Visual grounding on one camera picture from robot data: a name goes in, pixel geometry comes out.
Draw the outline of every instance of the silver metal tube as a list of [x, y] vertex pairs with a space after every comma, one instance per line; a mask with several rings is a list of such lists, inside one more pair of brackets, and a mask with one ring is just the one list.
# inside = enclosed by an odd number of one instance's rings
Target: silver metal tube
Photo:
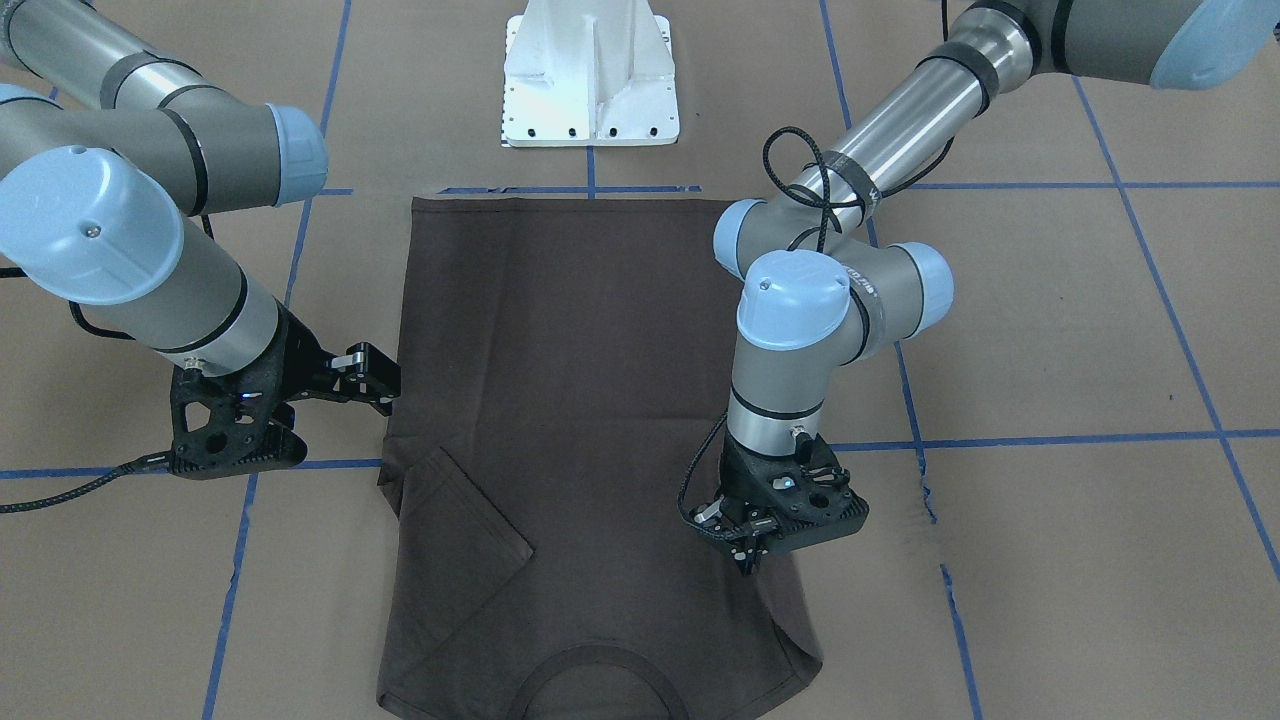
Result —
[[[996, 68], [1000, 91], [1009, 92], [1030, 77], [1030, 44], [1007, 15], [988, 8], [966, 10], [956, 20], [952, 42], [982, 53]], [[956, 61], [933, 58], [841, 137], [831, 150], [852, 158], [881, 191], [888, 191], [928, 161], [982, 109], [982, 85]], [[858, 193], [836, 173], [829, 173], [831, 199], [847, 202]], [[795, 184], [822, 195], [822, 174], [809, 168]], [[790, 202], [785, 196], [780, 201]], [[841, 223], [858, 225], [860, 208], [836, 210]]]
[[[27, 69], [86, 108], [152, 109], [173, 92], [209, 85], [198, 72], [122, 28], [81, 0], [10, 0], [0, 45]], [[118, 64], [138, 55], [147, 64]]]
[[783, 457], [795, 452], [799, 432], [817, 436], [822, 427], [822, 407], [803, 418], [765, 418], [750, 410], [736, 396], [728, 398], [728, 434], [753, 452]]

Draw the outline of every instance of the fabric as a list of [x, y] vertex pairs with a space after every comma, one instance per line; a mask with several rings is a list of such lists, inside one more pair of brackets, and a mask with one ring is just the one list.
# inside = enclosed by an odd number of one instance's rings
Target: fabric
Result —
[[[401, 525], [383, 707], [749, 719], [817, 675], [790, 559], [742, 578], [675, 507], [728, 397], [724, 206], [415, 200], [379, 479]], [[714, 487], [709, 452], [690, 497]]]

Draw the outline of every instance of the floor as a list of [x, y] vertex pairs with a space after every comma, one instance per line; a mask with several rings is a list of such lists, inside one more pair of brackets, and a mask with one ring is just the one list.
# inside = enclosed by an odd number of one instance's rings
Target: floor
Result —
[[[934, 0], [654, 0], [680, 142], [511, 150], [521, 0], [96, 5], [320, 120], [329, 190], [216, 217], [218, 238], [330, 347], [392, 352], [412, 196], [769, 195], [771, 131], [833, 141], [940, 35]], [[873, 514], [799, 552], [827, 666], [769, 720], [1280, 717], [1277, 102], [1280, 46], [1203, 94], [1037, 77], [882, 206], [869, 240], [938, 247], [957, 300], [833, 380], [826, 434]], [[168, 446], [163, 359], [24, 281], [0, 293], [0, 501]], [[298, 414], [300, 469], [133, 477], [0, 520], [0, 716], [390, 717], [384, 423]]]

